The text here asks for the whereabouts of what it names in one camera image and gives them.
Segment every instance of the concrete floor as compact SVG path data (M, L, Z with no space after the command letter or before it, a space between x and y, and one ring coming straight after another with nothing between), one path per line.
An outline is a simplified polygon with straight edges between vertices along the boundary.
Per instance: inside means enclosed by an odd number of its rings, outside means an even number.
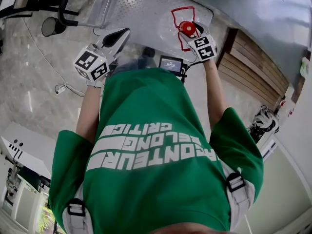
M86 17L92 0L72 0L71 8L81 8L80 18ZM63 84L49 63L66 82L85 91L85 80L74 69L72 62L79 51L97 38L92 28L69 27L62 34L45 38L41 25L55 13L34 13L28 19L7 19L4 30L4 54L0 57L0 130L16 123L53 139L64 129L75 130L82 98L66 90L60 95L54 92L57 84ZM210 31L219 49L225 40L227 25L215 16ZM123 51L126 58L139 56L142 47L128 44ZM203 125L206 137L210 136L207 113L206 80L203 66L188 71L186 90ZM261 103L228 82L222 81L230 106L234 107L248 126Z

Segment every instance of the white cable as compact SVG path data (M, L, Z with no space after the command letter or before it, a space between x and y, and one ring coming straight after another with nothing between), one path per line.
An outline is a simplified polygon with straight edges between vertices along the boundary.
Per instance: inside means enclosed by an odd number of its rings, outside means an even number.
M253 234L252 229L250 228L250 224L249 224L249 221L248 221L246 215L245 215L245 219L246 219L246 222L247 222L247 226L248 226L249 233L250 233L250 234Z
M24 19L21 18L21 20L24 22L24 24L25 24L25 26L26 26L26 28L27 28L27 30L28 30L28 33L29 33L29 35L30 35L31 40L34 42L35 46L36 46L37 49L40 51L40 53L42 54L43 58L46 60L46 62L49 64L49 66L53 69L53 71L54 71L55 73L57 73L58 76L63 80L64 84L61 85L60 87L65 86L65 87L71 88L72 90L74 90L74 91L76 91L76 92L78 92L78 93L80 93L80 94L85 95L84 92L79 91L79 90L73 88L71 85L67 84L66 81L65 81L65 79L63 78L63 76L62 76L58 71L56 71L56 70L54 69L54 67L51 65L51 63L48 61L48 59L45 57L45 55L43 54L43 52L39 49L39 47L38 47L38 45L36 44L36 42L35 42L33 36L31 35L30 30L29 30L29 28L28 28L26 22L24 21Z

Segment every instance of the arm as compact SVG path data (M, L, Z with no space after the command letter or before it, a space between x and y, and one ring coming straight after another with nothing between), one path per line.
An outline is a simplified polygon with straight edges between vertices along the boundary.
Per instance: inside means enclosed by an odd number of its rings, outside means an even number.
M79 115L76 134L94 144L98 129L99 99L101 89L88 86Z
M55 146L49 202L59 225L64 229L62 214L68 201L84 180L87 162L93 149L86 139L72 131L61 131Z
M224 111L228 108L223 95L221 80L213 60L204 62L207 81L208 115L211 131L221 120Z

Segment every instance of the electrical cable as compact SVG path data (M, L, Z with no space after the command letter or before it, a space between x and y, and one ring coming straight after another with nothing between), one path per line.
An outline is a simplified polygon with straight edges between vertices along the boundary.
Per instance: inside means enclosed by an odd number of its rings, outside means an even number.
M57 93L57 87L59 86L59 88L58 89L60 89L61 87L65 87L65 88L68 88L71 92L73 92L74 94L76 94L76 95L78 95L79 97L84 97L84 93L82 93L81 92L81 94L83 94L83 95L80 95L80 94L78 94L77 92L75 92L71 87L72 86L70 86L70 85L68 85L67 84L67 86L65 85L65 84L58 84L58 85L56 85L55 87L54 87L54 91L55 91L55 93Z
M76 91L76 92L81 93L81 94L84 95L84 92L79 91L79 90L75 89L74 87L72 87L71 85L67 84L66 81L65 81L65 79L63 78L63 76L62 76L58 71L56 71L56 70L54 69L54 67L51 65L51 63L48 61L48 59L45 57L45 55L43 54L43 52L39 49L37 43L35 42L33 36L31 35L30 30L29 30L29 28L28 28L26 22L24 21L24 19L21 18L21 20L24 22L24 24L25 24L25 26L26 26L26 28L27 28L27 30L28 30L28 34L29 34L31 40L34 42L35 46L36 46L37 49L40 51L40 53L42 54L43 58L46 60L46 62L49 64L49 66L53 69L53 71L54 71L55 73L57 73L58 76L59 76L59 77L62 79L62 81L64 82L63 86L67 87L69 90L74 90L74 91Z
M95 28L93 28L93 34L95 34L96 36L100 36L100 35L97 35L95 32L94 32Z
M198 57L197 57L196 54L195 54L195 59L194 59L194 61L189 61L189 63L194 63L194 62L196 62L197 59L198 59Z
M194 65L196 65L196 64L200 64L200 63L202 63L202 62L201 62L201 61L198 61L198 62L192 63L192 64L190 64L190 65L187 66L187 68L185 69L185 72L184 72L184 74L183 74L183 77L182 77L182 79L181 79L181 82L182 82L182 83L185 82L185 78L187 77L185 74L186 74L186 72L190 69L190 67L192 67L192 66L194 66Z

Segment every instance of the white cabinet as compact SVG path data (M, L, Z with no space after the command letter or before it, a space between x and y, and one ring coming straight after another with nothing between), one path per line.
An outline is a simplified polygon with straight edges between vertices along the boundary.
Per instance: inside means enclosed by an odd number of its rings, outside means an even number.
M11 122L1 136L9 154L39 175L51 178L55 141Z

